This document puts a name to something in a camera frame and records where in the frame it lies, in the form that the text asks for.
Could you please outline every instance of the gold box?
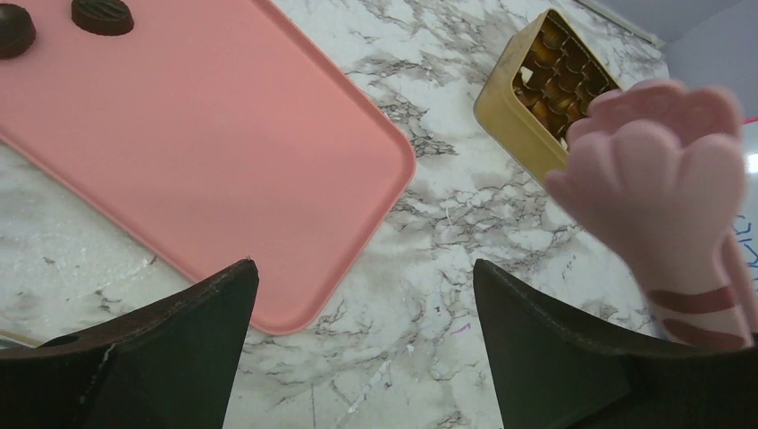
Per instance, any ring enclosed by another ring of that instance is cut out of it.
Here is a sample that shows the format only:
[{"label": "gold box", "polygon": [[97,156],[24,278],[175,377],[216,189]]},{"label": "gold box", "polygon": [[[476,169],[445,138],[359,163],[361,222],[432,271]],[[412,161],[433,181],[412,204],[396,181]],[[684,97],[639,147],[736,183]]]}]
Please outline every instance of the gold box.
[{"label": "gold box", "polygon": [[562,170],[569,125],[619,84],[555,9],[508,43],[474,104],[479,124],[540,181]]}]

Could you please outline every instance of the chocolate bonbon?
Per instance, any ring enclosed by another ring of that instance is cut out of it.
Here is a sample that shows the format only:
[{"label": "chocolate bonbon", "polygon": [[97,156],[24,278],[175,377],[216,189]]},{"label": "chocolate bonbon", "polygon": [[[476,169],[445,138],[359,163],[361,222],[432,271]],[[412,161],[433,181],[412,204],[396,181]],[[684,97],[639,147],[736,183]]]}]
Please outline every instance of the chocolate bonbon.
[{"label": "chocolate bonbon", "polygon": [[31,15],[17,4],[0,4],[0,59],[15,58],[37,37]]},{"label": "chocolate bonbon", "polygon": [[121,0],[73,0],[72,21],[100,36],[121,36],[134,29],[134,18]]}]

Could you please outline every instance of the marble countertop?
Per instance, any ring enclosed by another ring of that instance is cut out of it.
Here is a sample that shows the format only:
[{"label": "marble countertop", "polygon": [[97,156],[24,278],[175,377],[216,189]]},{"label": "marble countertop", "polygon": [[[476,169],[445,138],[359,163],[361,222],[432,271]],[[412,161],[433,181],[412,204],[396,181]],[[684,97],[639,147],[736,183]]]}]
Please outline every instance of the marble countertop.
[{"label": "marble countertop", "polygon": [[[275,2],[407,133],[417,174],[316,322],[248,333],[226,427],[501,427],[471,288],[478,258],[651,332],[624,265],[472,108],[509,38],[550,6],[623,86],[666,77],[658,51],[569,0]],[[188,285],[2,145],[0,201],[0,328],[47,340]]]}]

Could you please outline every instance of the red stripe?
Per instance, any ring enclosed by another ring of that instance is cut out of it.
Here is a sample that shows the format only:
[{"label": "red stripe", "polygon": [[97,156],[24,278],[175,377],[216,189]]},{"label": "red stripe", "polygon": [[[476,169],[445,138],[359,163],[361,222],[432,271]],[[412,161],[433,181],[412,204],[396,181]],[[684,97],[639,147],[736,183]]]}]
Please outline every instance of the red stripe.
[{"label": "red stripe", "polygon": [[737,305],[731,286],[691,295],[668,290],[650,290],[645,295],[653,304],[688,315],[715,313]]},{"label": "red stripe", "polygon": [[745,346],[745,339],[731,333],[708,331],[675,319],[664,319],[663,327],[683,342],[706,349],[734,350]]}]

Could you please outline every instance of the pink glove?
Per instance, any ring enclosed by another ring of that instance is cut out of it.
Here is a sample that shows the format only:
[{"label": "pink glove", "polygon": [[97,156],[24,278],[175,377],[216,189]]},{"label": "pink glove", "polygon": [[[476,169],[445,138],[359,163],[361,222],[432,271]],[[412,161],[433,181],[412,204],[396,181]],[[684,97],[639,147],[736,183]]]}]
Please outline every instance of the pink glove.
[{"label": "pink glove", "polygon": [[758,306],[731,225],[745,188],[742,114],[721,88],[648,80],[590,105],[545,188],[629,266],[663,331],[708,349],[753,345]]}]

